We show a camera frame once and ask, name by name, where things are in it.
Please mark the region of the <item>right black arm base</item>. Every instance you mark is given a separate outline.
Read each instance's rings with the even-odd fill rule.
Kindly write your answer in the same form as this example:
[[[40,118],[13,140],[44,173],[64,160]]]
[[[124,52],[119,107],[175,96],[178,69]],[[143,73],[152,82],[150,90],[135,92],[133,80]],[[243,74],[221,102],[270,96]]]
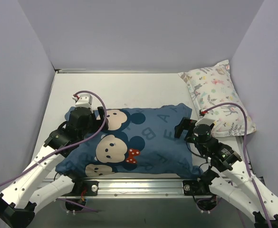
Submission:
[[[211,196],[209,186],[201,180],[183,180],[183,193],[185,196]]]

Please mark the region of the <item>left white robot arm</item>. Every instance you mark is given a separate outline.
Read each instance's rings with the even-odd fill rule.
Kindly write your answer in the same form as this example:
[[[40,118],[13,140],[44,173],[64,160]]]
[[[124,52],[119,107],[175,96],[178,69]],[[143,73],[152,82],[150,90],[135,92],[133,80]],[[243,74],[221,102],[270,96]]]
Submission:
[[[64,194],[78,195],[83,183],[62,175],[40,187],[47,175],[75,148],[107,127],[106,110],[98,107],[99,119],[91,108],[77,107],[67,121],[52,131],[35,159],[10,185],[0,192],[0,219],[11,228],[26,228],[45,206]]]

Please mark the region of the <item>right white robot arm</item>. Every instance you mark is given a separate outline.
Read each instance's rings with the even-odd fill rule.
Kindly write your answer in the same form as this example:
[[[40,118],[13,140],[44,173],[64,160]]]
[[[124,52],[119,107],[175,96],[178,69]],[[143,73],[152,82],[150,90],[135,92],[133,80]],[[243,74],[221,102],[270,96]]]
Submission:
[[[187,131],[185,142],[194,144],[210,165],[197,183],[199,192],[226,200],[256,228],[278,228],[278,197],[246,167],[236,151],[212,136],[211,129],[212,125],[198,124],[187,117],[174,128],[175,138]]]

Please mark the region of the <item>blue cartoon mouse pillowcase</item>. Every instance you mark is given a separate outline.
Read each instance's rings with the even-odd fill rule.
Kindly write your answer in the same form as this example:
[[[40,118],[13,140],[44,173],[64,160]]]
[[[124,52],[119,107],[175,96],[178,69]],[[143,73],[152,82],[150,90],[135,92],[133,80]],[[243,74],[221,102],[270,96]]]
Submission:
[[[108,129],[87,134],[55,170],[77,177],[104,177],[115,173],[176,174],[191,179],[199,175],[184,141],[174,137],[182,118],[190,117],[185,104],[160,108],[107,110]]]

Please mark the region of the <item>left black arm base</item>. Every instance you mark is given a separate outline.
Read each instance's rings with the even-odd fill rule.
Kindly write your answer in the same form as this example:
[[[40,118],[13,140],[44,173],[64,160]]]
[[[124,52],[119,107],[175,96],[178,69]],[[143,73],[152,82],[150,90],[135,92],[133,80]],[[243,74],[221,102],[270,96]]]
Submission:
[[[75,183],[71,193],[76,196],[97,196],[99,182],[95,180],[82,180]]]

